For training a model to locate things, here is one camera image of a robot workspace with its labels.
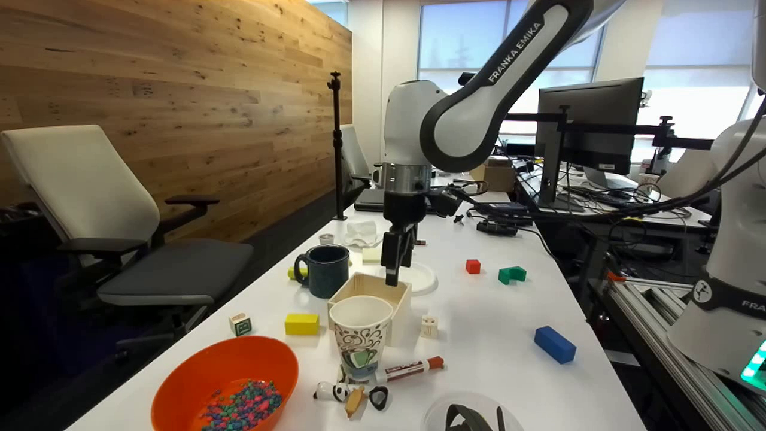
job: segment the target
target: dark blue mug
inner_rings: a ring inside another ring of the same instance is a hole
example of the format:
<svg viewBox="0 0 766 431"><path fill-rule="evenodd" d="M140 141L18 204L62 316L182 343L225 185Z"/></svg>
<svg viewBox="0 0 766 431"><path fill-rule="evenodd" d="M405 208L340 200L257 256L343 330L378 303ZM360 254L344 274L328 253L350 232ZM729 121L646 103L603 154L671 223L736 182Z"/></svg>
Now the dark blue mug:
<svg viewBox="0 0 766 431"><path fill-rule="evenodd" d="M305 262L309 274L300 273ZM317 245L295 259L295 279L317 298L331 298L349 279L349 250L342 245Z"/></svg>

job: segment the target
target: computer monitor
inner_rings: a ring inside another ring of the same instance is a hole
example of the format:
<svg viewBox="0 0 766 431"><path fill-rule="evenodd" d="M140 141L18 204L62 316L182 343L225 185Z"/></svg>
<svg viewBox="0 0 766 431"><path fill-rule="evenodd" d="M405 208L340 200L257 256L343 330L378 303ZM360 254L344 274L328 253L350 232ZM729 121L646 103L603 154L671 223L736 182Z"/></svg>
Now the computer monitor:
<svg viewBox="0 0 766 431"><path fill-rule="evenodd" d="M541 88L539 113L561 112L568 105L567 123L635 124L641 101L643 77L615 81ZM556 123L537 123L535 155L544 156L548 145L559 145ZM566 132L559 160L585 168L586 177L606 188L629 187L630 183L610 179L604 172L630 172L633 135Z"/></svg>

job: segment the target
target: wooden box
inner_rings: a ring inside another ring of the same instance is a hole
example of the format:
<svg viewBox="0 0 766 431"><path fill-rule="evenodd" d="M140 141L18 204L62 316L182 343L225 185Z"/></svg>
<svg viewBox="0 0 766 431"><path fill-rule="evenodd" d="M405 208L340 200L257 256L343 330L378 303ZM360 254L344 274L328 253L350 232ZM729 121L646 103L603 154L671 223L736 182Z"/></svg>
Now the wooden box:
<svg viewBox="0 0 766 431"><path fill-rule="evenodd" d="M385 284L385 278L356 273L341 286L341 288L327 301L328 326L331 331L335 325L329 319L330 308L343 299L351 296L366 294L385 299L394 308L391 318L391 327L386 335L386 345L395 346L404 336L407 325L410 323L410 298L411 287L408 283L400 281L396 287Z"/></svg>

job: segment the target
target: gray seat cushion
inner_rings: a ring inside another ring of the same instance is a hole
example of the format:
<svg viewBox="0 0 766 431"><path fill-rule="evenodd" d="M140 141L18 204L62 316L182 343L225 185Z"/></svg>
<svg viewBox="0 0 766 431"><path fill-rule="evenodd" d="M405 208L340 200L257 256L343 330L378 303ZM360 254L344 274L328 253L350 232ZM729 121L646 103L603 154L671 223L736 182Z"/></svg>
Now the gray seat cushion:
<svg viewBox="0 0 766 431"><path fill-rule="evenodd" d="M213 304L234 283L253 248L186 239L171 242L102 285L97 293L121 306Z"/></svg>

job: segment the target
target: wooden wall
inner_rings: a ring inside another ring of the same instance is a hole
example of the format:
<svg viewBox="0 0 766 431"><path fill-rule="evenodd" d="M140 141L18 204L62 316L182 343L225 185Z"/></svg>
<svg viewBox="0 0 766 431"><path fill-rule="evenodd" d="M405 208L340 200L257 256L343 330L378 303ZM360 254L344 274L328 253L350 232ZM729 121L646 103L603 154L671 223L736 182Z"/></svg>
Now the wooden wall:
<svg viewBox="0 0 766 431"><path fill-rule="evenodd" d="M0 130L99 124L163 216L222 198L171 239L239 241L332 190L335 70L351 123L351 32L305 0L0 0ZM24 199L0 150L0 206Z"/></svg>

